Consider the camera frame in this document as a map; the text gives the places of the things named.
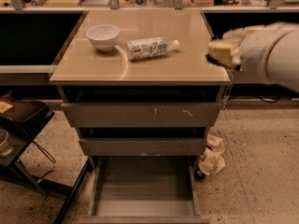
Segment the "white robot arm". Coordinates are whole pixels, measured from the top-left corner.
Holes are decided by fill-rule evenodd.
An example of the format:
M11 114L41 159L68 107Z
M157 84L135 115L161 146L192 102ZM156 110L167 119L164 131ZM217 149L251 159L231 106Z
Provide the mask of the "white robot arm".
M299 24L274 22L225 32L207 45L206 59L240 68L249 78L299 92Z

